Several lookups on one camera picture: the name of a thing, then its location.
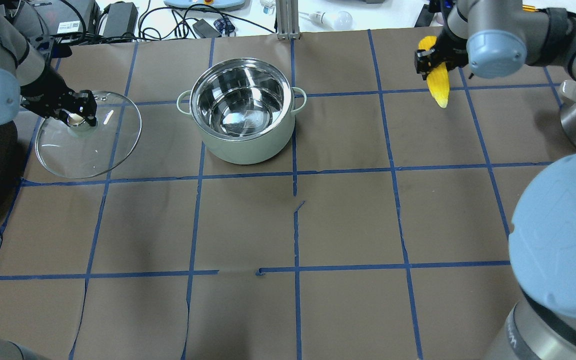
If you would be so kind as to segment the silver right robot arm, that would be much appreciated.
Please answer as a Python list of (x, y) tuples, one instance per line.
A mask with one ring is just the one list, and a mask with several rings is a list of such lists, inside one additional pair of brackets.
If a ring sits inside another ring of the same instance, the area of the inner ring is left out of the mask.
[(520, 0), (441, 0), (446, 15), (436, 43), (416, 50), (414, 68), (426, 79), (444, 64), (468, 66), (474, 76), (495, 79), (522, 66), (560, 66), (576, 81), (576, 13), (562, 7), (526, 11)]

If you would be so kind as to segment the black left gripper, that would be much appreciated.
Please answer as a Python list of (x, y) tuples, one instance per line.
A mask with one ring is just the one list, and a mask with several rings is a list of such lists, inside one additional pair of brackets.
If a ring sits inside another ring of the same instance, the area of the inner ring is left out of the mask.
[(91, 90), (69, 88), (52, 67), (44, 68), (32, 82), (21, 86), (21, 106), (43, 118), (54, 117), (66, 126), (97, 126), (98, 104)]

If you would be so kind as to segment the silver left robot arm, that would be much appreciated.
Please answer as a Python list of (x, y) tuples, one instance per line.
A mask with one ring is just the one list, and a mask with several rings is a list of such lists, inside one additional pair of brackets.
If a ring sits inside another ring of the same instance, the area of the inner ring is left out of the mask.
[(20, 109), (67, 126), (96, 126), (94, 94), (74, 91), (29, 41), (0, 14), (0, 125)]

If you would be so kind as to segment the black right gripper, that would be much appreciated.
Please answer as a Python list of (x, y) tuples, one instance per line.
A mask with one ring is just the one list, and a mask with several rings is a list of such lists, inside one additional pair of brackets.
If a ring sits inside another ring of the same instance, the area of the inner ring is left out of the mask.
[(436, 68), (445, 65), (446, 70), (464, 68), (469, 63), (467, 38), (455, 34), (445, 23), (430, 49), (418, 48), (414, 53), (414, 69), (426, 81)]

